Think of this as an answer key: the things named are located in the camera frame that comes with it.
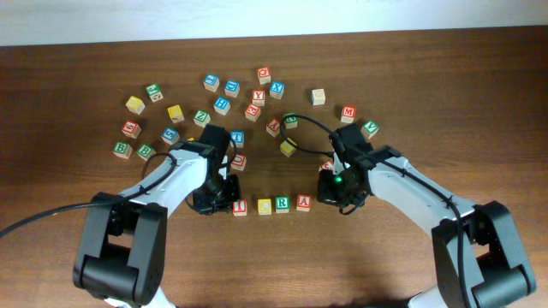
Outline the green letter R block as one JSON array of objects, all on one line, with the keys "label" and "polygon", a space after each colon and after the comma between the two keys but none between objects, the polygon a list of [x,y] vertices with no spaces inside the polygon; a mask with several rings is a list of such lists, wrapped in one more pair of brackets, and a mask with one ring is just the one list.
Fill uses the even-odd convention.
[{"label": "green letter R block", "polygon": [[287,196],[275,197],[275,209],[276,209],[276,213],[289,213],[289,210],[290,210],[289,197]]}]

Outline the yellow letter C block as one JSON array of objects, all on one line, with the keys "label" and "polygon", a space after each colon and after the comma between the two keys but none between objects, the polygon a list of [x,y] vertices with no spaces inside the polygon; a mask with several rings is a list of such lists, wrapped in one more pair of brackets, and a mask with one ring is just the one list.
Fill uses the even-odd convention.
[{"label": "yellow letter C block", "polygon": [[267,216],[272,213],[272,204],[270,198],[258,199],[258,213],[260,216]]}]

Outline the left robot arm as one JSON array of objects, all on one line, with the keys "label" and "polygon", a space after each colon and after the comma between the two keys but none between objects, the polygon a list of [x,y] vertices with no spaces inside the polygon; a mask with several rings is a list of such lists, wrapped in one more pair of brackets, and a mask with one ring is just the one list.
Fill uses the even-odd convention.
[{"label": "left robot arm", "polygon": [[196,141],[181,140],[141,181],[92,199],[72,273],[77,288],[114,307],[170,307],[161,288],[167,221],[192,198],[201,215],[228,211],[241,197],[229,172],[230,134],[208,124]]}]

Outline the red letter I block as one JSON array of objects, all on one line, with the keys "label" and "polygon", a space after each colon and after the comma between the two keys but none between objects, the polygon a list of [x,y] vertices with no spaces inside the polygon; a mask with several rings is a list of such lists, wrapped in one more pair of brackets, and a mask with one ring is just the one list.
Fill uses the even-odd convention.
[{"label": "red letter I block", "polygon": [[246,216],[247,215],[247,201],[240,199],[232,204],[232,212],[234,216]]}]

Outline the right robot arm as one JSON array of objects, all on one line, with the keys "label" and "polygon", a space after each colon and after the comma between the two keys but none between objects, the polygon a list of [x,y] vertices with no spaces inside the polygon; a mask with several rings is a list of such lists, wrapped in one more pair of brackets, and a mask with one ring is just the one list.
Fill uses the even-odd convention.
[{"label": "right robot arm", "polygon": [[437,283],[381,307],[505,307],[537,282],[509,209],[460,197],[418,171],[390,146],[373,148],[356,124],[329,133],[335,165],[319,174],[318,200],[343,215],[366,198],[402,212],[432,240]]}]

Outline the red letter A block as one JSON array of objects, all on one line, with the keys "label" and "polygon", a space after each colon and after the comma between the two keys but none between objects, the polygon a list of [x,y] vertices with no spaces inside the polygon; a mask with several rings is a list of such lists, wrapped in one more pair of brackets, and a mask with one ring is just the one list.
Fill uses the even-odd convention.
[{"label": "red letter A block", "polygon": [[296,209],[299,211],[310,211],[312,197],[310,195],[299,194],[297,196]]}]

